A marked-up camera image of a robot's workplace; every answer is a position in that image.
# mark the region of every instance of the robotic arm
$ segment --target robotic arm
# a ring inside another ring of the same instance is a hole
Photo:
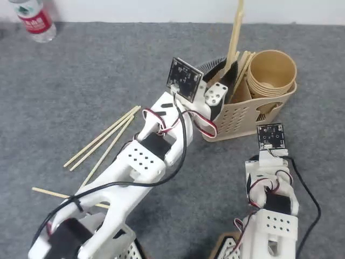
[[[191,143],[193,122],[202,134],[217,134],[212,121],[224,106],[227,87],[216,83],[207,89],[202,77],[201,71],[181,59],[173,59],[167,82],[170,92],[164,92],[151,109],[143,111],[144,128],[115,161],[93,182],[80,188],[73,201],[70,199],[67,204],[65,200],[60,205],[49,236],[40,234],[34,239],[30,259],[107,259],[120,258],[126,252],[140,253],[134,232],[125,224],[127,216],[163,178],[166,168],[176,163],[186,149],[184,144]],[[95,191],[114,182],[119,184]],[[75,218],[99,202],[109,203],[106,215]]]
[[[217,259],[294,259],[299,203],[292,187],[282,124],[258,126],[260,153],[245,162],[249,204],[259,210],[239,221],[236,243],[228,237]]]

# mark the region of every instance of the red bottle label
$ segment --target red bottle label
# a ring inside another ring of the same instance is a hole
[[[50,28],[50,26],[52,26],[52,20],[49,14],[44,9],[41,9],[40,12],[34,17],[18,17],[23,21],[26,30],[32,34],[45,32]]]

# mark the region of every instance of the circuit board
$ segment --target circuit board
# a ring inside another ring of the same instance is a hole
[[[257,127],[260,150],[285,148],[282,124],[268,124]]]
[[[174,85],[179,89],[179,95],[193,103],[204,73],[189,65],[180,58],[173,58],[171,62],[167,87]]]

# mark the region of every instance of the gray carpet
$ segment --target gray carpet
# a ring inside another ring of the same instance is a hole
[[[0,24],[0,258],[26,258],[31,239],[59,198],[73,194],[107,145],[74,172],[62,165],[134,105],[151,106],[165,90],[173,56],[200,64],[226,54],[225,24],[59,24],[48,44],[22,27]],[[282,109],[289,152],[319,199],[323,216],[302,258],[345,254],[345,27],[244,25],[239,49],[279,49],[298,65],[299,89]],[[122,143],[143,126],[139,116]],[[244,161],[258,153],[255,135],[209,144],[200,134],[181,173],[153,189],[128,224],[151,258],[207,258],[218,236],[244,217]],[[299,237],[316,216],[301,184]]]

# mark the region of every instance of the red and white wire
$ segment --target red and white wire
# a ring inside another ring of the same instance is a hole
[[[152,111],[151,109],[145,108],[145,109],[142,110],[142,115],[143,115],[143,117],[144,117],[144,120],[146,120],[147,113],[152,114],[152,115],[157,119],[157,123],[160,125],[160,131],[161,131],[162,129],[165,129],[165,128],[166,128],[165,122],[164,122],[164,120],[161,118],[161,116],[159,116],[157,113],[155,113],[155,112]]]
[[[144,119],[146,120],[146,116],[147,116],[147,113],[150,113],[152,114],[156,119],[157,119],[157,123],[160,125],[160,130],[159,130],[159,134],[160,133],[168,133],[170,130],[172,130],[174,127],[176,127],[176,125],[180,122],[180,119],[177,118],[175,120],[175,122],[170,126],[170,127],[167,127],[164,120],[157,114],[155,113],[154,111],[152,111],[151,109],[148,109],[148,108],[145,108],[142,110],[142,114],[143,114],[143,117]],[[195,121],[194,121],[194,125],[197,127],[197,129],[204,135],[206,135],[207,137],[211,138],[211,139],[214,139],[215,137],[217,137],[217,126],[212,122],[210,121],[209,119],[205,118],[204,116],[202,116],[200,113],[196,112],[196,111],[192,111],[192,110],[185,110],[182,112],[182,114],[185,114],[185,113],[188,113],[188,114],[193,114],[194,116],[197,116],[198,118],[200,118],[200,120],[204,121],[206,124],[208,124],[214,131],[214,134],[211,134],[205,130],[203,130],[200,125],[198,125]]]
[[[232,251],[225,257],[225,259],[228,259],[228,258],[231,258],[231,256],[235,253],[235,251],[237,250],[237,248],[240,247],[240,245],[242,244],[242,239],[243,239],[243,235],[248,227],[248,224],[249,224],[249,221],[250,221],[250,218],[255,214],[256,212],[252,212],[251,214],[249,214],[248,216],[248,219],[247,219],[247,223],[246,225],[244,226],[243,228],[243,231],[241,232],[239,238],[238,238],[238,241],[235,245],[235,247],[232,249]]]
[[[248,191],[248,200],[249,200],[249,204],[250,204],[250,205],[252,205],[252,206],[254,206],[254,207],[257,207],[257,208],[260,208],[260,206],[259,206],[258,204],[256,204],[255,202],[252,201],[252,199],[250,198],[250,192],[251,192],[251,190],[253,189],[253,187],[255,187],[259,182],[264,181],[264,180],[268,180],[268,181],[271,183],[271,185],[272,185],[271,191],[277,191],[277,189],[273,189],[273,182],[272,182],[272,180],[270,180],[269,178],[261,178],[261,179],[255,181],[255,182],[250,186],[250,188],[249,188],[249,191]]]
[[[235,227],[240,231],[242,232],[243,231],[243,221],[240,220],[239,218],[234,218],[233,219],[233,224],[235,225]]]
[[[198,125],[198,123],[196,123],[194,120],[194,125],[196,126],[196,128],[204,135],[206,135],[207,137],[211,138],[211,139],[214,139],[215,137],[217,137],[217,133],[218,133],[218,130],[217,130],[217,126],[212,122],[210,121],[209,119],[205,118],[204,116],[202,116],[200,113],[196,112],[196,111],[192,111],[192,110],[185,110],[182,112],[182,114],[185,114],[185,113],[188,113],[188,114],[192,114],[194,116],[197,116],[200,120],[202,120],[203,122],[205,122],[206,124],[208,124],[214,131],[214,134],[211,134],[205,130],[203,130],[200,125]],[[175,122],[172,124],[171,127],[168,127],[168,128],[165,128],[162,130],[162,132],[164,133],[167,133],[169,132],[170,130],[172,130],[174,127],[176,127],[176,125],[180,122],[180,119],[176,119]]]
[[[283,172],[283,173],[287,174],[287,176],[289,176],[289,179],[290,179],[290,185],[293,184],[293,178],[292,178],[292,175],[289,172],[280,169],[280,170],[276,171],[275,175],[278,175],[279,172]]]

